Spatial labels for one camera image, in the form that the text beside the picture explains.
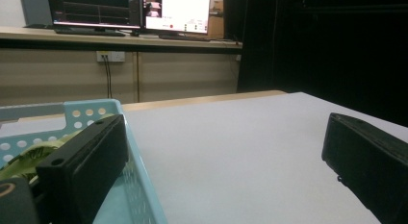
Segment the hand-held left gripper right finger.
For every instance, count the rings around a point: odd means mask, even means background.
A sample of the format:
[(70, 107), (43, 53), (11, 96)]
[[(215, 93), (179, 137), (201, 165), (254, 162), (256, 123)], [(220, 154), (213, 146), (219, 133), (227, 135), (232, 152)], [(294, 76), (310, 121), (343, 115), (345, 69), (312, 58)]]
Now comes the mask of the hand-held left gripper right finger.
[(408, 224), (408, 143), (332, 112), (321, 158), (381, 224)]

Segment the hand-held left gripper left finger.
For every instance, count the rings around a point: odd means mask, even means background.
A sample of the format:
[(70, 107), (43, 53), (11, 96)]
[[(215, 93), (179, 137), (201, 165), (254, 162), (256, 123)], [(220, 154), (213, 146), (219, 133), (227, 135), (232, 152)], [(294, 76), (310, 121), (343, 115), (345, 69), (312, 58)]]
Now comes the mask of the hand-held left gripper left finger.
[(128, 162), (125, 120), (100, 119), (36, 166), (53, 224), (91, 224)]

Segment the green printed baby romper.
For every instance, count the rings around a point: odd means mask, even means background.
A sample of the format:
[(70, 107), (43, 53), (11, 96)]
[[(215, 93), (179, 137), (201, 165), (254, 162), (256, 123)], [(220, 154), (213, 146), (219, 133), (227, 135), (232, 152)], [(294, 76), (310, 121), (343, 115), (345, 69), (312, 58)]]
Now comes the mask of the green printed baby romper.
[(36, 171), (37, 165), (79, 133), (81, 133), (81, 130), (63, 136), (57, 140), (42, 141), (30, 146), (0, 168), (0, 181), (12, 178), (22, 178), (26, 179), (31, 184), (38, 178), (38, 173)]

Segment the light blue plastic basket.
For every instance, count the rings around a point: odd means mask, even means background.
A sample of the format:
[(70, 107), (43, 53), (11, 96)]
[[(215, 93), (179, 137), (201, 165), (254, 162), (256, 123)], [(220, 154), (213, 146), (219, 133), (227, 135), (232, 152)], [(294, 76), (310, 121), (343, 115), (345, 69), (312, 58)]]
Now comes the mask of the light blue plastic basket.
[[(166, 224), (121, 105), (98, 99), (0, 107), (0, 168), (30, 146), (57, 140), (92, 123), (121, 114), (125, 120), (128, 162), (116, 178), (91, 224)], [(53, 224), (39, 178), (0, 181), (0, 224)]]

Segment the wooden table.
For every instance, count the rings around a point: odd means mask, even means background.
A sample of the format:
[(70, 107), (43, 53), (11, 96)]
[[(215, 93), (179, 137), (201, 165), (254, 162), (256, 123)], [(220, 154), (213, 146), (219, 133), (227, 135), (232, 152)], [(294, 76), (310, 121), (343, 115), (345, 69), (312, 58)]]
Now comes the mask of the wooden table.
[(282, 94), (285, 94), (285, 91), (263, 90), (263, 91), (200, 96), (200, 97), (171, 99), (171, 100), (152, 101), (152, 102), (131, 103), (131, 104), (124, 104), (122, 106), (122, 109), (125, 112), (132, 112), (132, 111), (151, 110), (151, 109), (177, 107), (177, 106), (185, 106), (185, 105), (193, 105), (193, 104), (203, 104), (203, 103), (213, 103), (213, 102), (221, 102), (221, 101), (229, 101), (229, 100), (240, 100), (240, 99), (258, 98), (258, 97), (266, 97), (266, 96), (275, 96), (275, 95), (282, 95)]

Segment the long wooden desk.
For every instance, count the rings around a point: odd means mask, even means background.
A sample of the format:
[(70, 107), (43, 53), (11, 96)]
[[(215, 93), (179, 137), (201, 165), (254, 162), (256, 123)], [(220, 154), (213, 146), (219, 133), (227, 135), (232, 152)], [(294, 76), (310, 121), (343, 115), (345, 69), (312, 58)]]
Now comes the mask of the long wooden desk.
[(146, 37), (60, 35), (53, 30), (0, 26), (0, 48), (238, 55), (233, 41), (188, 41)]

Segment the black curtain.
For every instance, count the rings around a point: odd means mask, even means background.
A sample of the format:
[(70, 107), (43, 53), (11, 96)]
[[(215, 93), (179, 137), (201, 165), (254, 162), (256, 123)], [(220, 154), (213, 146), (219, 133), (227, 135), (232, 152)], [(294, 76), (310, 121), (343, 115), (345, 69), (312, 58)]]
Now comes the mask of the black curtain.
[(408, 127), (408, 0), (224, 0), (240, 92), (306, 92)]

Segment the black keyboard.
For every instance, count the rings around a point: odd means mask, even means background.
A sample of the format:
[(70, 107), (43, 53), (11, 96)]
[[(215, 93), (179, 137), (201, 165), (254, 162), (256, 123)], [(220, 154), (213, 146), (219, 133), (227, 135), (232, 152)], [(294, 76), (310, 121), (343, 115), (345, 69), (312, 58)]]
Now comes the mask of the black keyboard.
[(187, 37), (187, 36), (182, 36), (182, 35), (172, 35), (172, 34), (161, 34), (159, 35), (160, 39), (171, 39), (171, 40), (185, 40), (185, 41), (204, 41), (208, 42), (210, 41), (209, 39), (206, 39), (204, 37)]
[(105, 36), (105, 37), (125, 37), (126, 35), (115, 31), (95, 31), (95, 30), (80, 30), (73, 28), (54, 29), (56, 34), (60, 35), (81, 35), (81, 36)]

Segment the dark computer monitor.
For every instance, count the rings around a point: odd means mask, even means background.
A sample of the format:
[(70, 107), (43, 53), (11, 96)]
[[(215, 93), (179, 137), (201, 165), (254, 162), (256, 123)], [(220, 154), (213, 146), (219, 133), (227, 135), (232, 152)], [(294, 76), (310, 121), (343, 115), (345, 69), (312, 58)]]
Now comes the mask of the dark computer monitor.
[(54, 25), (138, 29), (141, 0), (48, 0)]

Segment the grey computer case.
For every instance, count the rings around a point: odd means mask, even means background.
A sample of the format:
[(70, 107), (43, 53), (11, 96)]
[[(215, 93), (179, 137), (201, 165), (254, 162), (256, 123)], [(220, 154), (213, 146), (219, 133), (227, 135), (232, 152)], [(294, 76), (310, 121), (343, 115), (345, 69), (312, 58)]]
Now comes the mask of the grey computer case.
[(26, 25), (51, 25), (48, 0), (20, 0)]

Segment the bright computer monitor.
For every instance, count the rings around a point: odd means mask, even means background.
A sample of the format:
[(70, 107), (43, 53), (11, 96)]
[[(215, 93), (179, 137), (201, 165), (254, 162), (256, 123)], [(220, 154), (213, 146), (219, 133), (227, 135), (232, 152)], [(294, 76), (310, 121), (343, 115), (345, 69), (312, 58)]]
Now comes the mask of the bright computer monitor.
[(210, 4), (211, 0), (143, 0), (143, 27), (207, 35)]

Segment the cardboard box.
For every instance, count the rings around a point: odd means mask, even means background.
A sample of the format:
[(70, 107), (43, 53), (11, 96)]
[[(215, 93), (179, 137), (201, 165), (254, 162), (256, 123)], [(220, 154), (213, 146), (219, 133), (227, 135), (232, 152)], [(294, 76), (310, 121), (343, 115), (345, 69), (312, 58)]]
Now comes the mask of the cardboard box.
[(223, 2), (215, 1), (210, 8), (209, 31), (210, 38), (224, 38)]

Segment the white wall socket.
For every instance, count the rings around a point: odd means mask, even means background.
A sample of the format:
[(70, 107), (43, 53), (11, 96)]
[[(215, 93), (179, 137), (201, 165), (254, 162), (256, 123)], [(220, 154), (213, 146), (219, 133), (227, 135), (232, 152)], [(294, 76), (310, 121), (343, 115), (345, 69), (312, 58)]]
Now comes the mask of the white wall socket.
[(97, 51), (96, 60), (98, 62), (125, 62), (125, 53), (123, 51)]

